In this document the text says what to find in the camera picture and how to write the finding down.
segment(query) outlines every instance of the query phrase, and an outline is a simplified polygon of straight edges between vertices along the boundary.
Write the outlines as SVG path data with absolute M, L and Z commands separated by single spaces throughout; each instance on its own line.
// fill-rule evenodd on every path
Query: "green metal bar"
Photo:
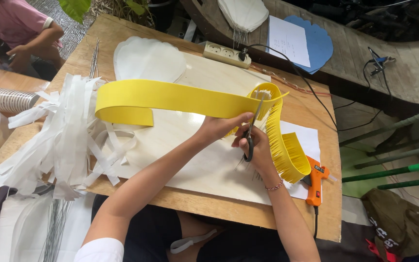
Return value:
M 414 186 L 419 186 L 419 180 L 381 185 L 381 186 L 378 186 L 378 189 L 405 188 L 405 187 L 414 187 Z
M 415 140 L 411 140 L 411 141 L 408 141 L 408 142 L 405 142 L 405 143 L 402 143 L 402 144 L 398 144 L 398 145 L 395 145 L 395 146 L 388 146 L 388 147 L 385 147 L 385 148 L 376 149 L 376 151 L 368 152 L 368 153 L 366 153 L 366 155 L 369 156 L 369 157 L 374 157 L 374 156 L 377 156 L 377 155 L 380 155 L 380 154 L 392 152 L 392 151 L 402 149 L 402 148 L 405 148 L 407 146 L 412 146 L 412 145 L 415 145 L 415 144 L 418 144 L 418 143 L 419 143 L 419 139 L 415 139 Z
M 409 125 L 409 124 L 412 124 L 412 123 L 416 123 L 416 122 L 419 122 L 419 114 L 416 115 L 416 116 L 412 116 L 410 118 L 407 118 L 405 120 L 399 121 L 399 122 L 397 122 L 395 124 L 388 125 L 388 126 L 385 126 L 383 128 L 380 128 L 378 130 L 374 130 L 374 131 L 371 131 L 369 133 L 363 134 L 361 136 L 357 136 L 357 137 L 354 137 L 352 139 L 342 141 L 342 142 L 339 143 L 339 146 L 345 146 L 345 145 L 351 144 L 353 142 L 364 140 L 364 139 L 373 137 L 375 135 L 382 134 L 382 133 L 384 133 L 386 131 L 394 130 L 394 129 L 397 129 L 397 128 L 401 128 L 401 127 L 404 127 L 406 125 Z
M 410 173 L 410 172 L 415 172 L 415 171 L 419 171 L 419 164 L 412 164 L 406 167 L 380 171 L 376 173 L 358 175 L 358 176 L 353 176 L 353 177 L 346 177 L 346 178 L 342 178 L 342 183 L 380 178 L 380 177 L 387 177 L 387 176 Z
M 372 166 L 372 165 L 383 164 L 383 163 L 391 162 L 391 161 L 394 161 L 394 160 L 397 160 L 397 159 L 402 159 L 402 158 L 406 158 L 406 157 L 410 157 L 410 156 L 414 156 L 414 155 L 418 155 L 418 154 L 419 154 L 419 148 L 415 149 L 415 150 L 410 150 L 408 152 L 404 152 L 404 153 L 401 153 L 401 154 L 398 154 L 398 155 L 395 155 L 395 156 L 392 156 L 392 157 L 381 158 L 381 159 L 378 159 L 378 160 L 374 160 L 374 161 L 370 161 L 370 162 L 366 162 L 366 163 L 362 163 L 362 164 L 356 164 L 356 165 L 354 165 L 354 167 L 356 169 L 362 169 L 362 168 L 369 167 L 369 166 Z

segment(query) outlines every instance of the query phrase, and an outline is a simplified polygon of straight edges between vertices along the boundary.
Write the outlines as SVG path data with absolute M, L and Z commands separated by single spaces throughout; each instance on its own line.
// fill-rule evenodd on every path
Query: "person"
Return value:
M 207 116 L 192 137 L 132 176 L 100 207 L 95 203 L 93 221 L 74 261 L 320 261 L 313 236 L 273 164 L 268 137 L 256 127 L 251 130 L 251 164 L 268 189 L 277 231 L 239 223 L 225 228 L 189 213 L 147 205 L 191 158 L 236 126 L 240 128 L 232 146 L 247 154 L 248 142 L 241 135 L 249 124 L 241 124 L 251 118 L 249 112 L 231 119 Z M 188 246 L 189 237 L 196 237 L 195 243 L 186 248 L 183 243 Z
M 64 31 L 52 18 L 40 13 L 25 0 L 0 0 L 0 39 L 3 39 L 14 55 L 9 67 L 24 73 L 34 55 L 53 62 L 59 70 L 65 63 L 59 55 L 59 40 Z

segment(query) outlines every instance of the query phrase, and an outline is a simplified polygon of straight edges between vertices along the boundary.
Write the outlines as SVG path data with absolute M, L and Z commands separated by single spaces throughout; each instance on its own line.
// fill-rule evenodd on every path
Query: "black shorts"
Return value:
M 92 220 L 108 197 L 97 194 Z M 224 227 L 198 252 L 197 262 L 288 262 L 276 230 L 209 217 L 201 221 Z M 147 205 L 130 221 L 124 244 L 124 262 L 169 262 L 166 249 L 182 239 L 182 230 L 173 209 Z

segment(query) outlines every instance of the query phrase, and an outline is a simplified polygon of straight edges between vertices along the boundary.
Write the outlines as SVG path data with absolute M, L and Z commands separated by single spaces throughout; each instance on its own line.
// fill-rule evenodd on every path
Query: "orange glue gun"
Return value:
M 321 180 L 329 177 L 329 169 L 325 166 L 320 166 L 319 162 L 307 156 L 310 162 L 311 173 L 306 175 L 300 181 L 305 182 L 310 187 L 308 188 L 308 198 L 306 203 L 308 205 L 319 206 L 321 205 Z

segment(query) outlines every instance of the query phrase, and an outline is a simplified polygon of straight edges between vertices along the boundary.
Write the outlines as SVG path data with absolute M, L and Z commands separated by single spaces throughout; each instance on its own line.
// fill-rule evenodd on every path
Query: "pink shirt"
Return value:
M 25 45 L 48 28 L 53 19 L 25 0 L 0 0 L 0 39 L 10 48 Z M 54 43 L 62 47 L 58 40 Z

